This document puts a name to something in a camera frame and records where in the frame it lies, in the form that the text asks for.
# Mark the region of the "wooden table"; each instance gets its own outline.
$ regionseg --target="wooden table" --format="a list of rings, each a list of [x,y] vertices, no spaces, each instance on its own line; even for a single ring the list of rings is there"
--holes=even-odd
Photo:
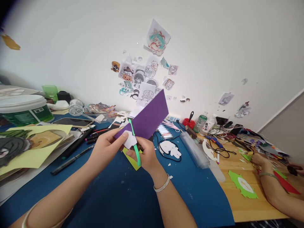
[[[230,153],[229,158],[223,158],[220,156],[220,169],[223,172],[226,181],[220,183],[223,191],[225,192],[230,207],[233,213],[233,218],[235,222],[248,222],[248,221],[258,221],[258,220],[270,220],[270,219],[284,219],[288,218],[287,215],[279,212],[275,209],[268,201],[263,192],[263,188],[260,182],[260,178],[257,175],[256,169],[252,166],[250,161],[247,161],[239,152],[238,148],[232,143],[227,142],[223,144],[224,148],[229,151],[235,151],[237,154],[234,155]],[[215,143],[212,143],[213,148],[218,148]],[[293,197],[304,200],[304,178],[300,176],[291,175],[286,166],[282,163],[276,161],[279,164],[278,170],[287,177],[287,181],[298,190],[301,195],[291,193]],[[244,197],[240,190],[235,187],[232,182],[228,171],[231,170],[234,173],[242,175],[242,177],[250,184],[250,186],[257,193],[259,199],[249,199]]]

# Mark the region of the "plastic bucket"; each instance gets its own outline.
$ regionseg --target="plastic bucket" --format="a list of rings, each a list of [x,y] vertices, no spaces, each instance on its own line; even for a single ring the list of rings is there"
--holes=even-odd
[[[0,113],[16,127],[54,120],[47,107],[47,100],[40,95],[21,95],[0,100]]]

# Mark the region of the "hand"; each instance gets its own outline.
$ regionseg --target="hand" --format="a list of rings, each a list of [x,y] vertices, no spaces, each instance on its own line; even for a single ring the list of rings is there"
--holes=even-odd
[[[123,133],[118,139],[114,136],[120,131],[119,128],[110,130],[98,137],[92,154],[87,161],[91,169],[100,173],[114,158],[117,151],[123,149],[123,143],[128,138],[128,133]]]
[[[266,165],[272,166],[271,162],[267,158],[261,156],[258,153],[254,153],[254,155],[251,158],[251,161],[259,166],[266,166]]]
[[[162,168],[162,165],[157,160],[153,142],[141,137],[136,137],[136,140],[137,140],[137,148],[139,150],[141,148],[143,149],[142,154],[141,153],[139,154],[142,167],[150,175],[152,175],[154,171],[157,171],[159,168]],[[137,157],[134,150],[130,149],[127,151],[126,154],[137,162]]]

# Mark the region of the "power strip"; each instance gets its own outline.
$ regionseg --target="power strip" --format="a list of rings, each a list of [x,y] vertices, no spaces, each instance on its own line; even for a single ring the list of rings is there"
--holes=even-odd
[[[171,115],[168,115],[168,116],[166,117],[166,120],[173,121],[173,122],[176,122],[177,120],[178,120],[179,122],[181,121],[180,118],[175,117],[175,116],[171,116]]]

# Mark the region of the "water bottle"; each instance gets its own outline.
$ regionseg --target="water bottle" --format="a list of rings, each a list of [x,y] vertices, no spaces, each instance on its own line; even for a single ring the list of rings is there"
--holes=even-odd
[[[88,116],[83,113],[82,102],[78,99],[73,99],[70,101],[69,114],[71,114],[72,116],[81,116],[82,115],[82,116],[85,116],[85,117],[101,124],[101,121],[96,120],[96,119],[92,118],[91,116]]]
[[[209,130],[213,127],[216,122],[216,114],[213,114],[211,117],[207,119],[202,129],[199,131],[199,134],[205,136],[208,134]]]
[[[200,129],[202,128],[202,126],[205,124],[205,122],[207,121],[207,115],[208,115],[208,112],[204,112],[204,114],[200,115],[193,130],[194,132],[196,133],[199,133],[200,132]]]

